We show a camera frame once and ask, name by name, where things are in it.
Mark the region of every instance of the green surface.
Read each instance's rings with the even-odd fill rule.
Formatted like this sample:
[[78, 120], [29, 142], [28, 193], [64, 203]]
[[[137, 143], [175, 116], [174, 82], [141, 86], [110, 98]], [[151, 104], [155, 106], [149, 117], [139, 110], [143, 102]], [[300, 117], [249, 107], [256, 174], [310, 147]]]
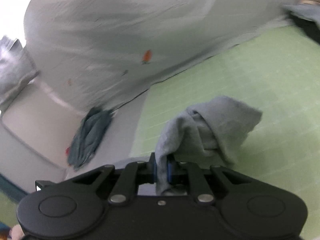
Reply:
[[187, 106], [227, 95], [263, 111], [235, 169], [299, 195], [320, 236], [320, 46], [278, 28], [151, 87], [131, 156], [149, 155], [165, 123]]
[[18, 224], [16, 217], [17, 204], [0, 191], [0, 221], [9, 227]]

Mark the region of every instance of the stain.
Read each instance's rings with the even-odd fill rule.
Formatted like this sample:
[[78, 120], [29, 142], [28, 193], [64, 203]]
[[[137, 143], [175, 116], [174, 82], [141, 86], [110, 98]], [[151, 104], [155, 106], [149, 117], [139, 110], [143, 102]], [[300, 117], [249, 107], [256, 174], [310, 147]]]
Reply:
[[149, 49], [143, 55], [142, 64], [148, 64], [151, 58], [152, 58], [152, 51], [151, 49]]

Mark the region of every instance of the metal pin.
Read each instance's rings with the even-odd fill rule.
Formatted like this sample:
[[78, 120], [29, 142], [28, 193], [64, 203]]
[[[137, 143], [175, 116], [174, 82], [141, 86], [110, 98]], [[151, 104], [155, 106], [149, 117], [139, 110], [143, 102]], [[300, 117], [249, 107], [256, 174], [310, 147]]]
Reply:
[[164, 200], [159, 200], [159, 201], [158, 201], [158, 205], [159, 205], [159, 206], [164, 206], [164, 205], [166, 205], [166, 203], [167, 203], [167, 202], [164, 201]]
[[198, 200], [202, 203], [208, 203], [214, 200], [214, 197], [210, 194], [201, 194], [198, 196]]
[[112, 197], [110, 197], [110, 201], [113, 203], [122, 203], [124, 201], [126, 201], [126, 197], [122, 194], [116, 194], [113, 195]]

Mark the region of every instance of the orange stain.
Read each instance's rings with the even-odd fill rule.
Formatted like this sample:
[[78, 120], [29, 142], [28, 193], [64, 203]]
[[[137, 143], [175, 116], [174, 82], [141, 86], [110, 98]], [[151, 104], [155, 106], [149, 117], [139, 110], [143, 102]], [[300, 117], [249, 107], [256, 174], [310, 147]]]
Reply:
[[149, 49], [144, 53], [142, 61], [147, 63], [151, 60], [151, 58], [152, 58], [152, 51], [151, 51], [151, 49]]

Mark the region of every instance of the gray cloth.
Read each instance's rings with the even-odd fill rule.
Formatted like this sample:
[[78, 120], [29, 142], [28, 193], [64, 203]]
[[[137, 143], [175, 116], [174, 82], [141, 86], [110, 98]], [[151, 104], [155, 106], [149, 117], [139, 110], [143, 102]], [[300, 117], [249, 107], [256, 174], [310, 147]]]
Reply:
[[5, 111], [38, 75], [35, 64], [19, 40], [0, 40], [0, 110]]
[[298, 4], [284, 5], [283, 7], [296, 17], [315, 22], [320, 29], [320, 6], [311, 4]]
[[82, 119], [68, 155], [68, 163], [73, 166], [75, 171], [93, 158], [111, 120], [111, 110], [102, 111], [96, 107], [92, 108]]
[[178, 161], [193, 161], [201, 168], [222, 164], [222, 160], [236, 163], [239, 147], [261, 116], [262, 112], [243, 102], [220, 96], [190, 106], [169, 121], [155, 150], [157, 194], [178, 193], [168, 183], [167, 155], [174, 153]]

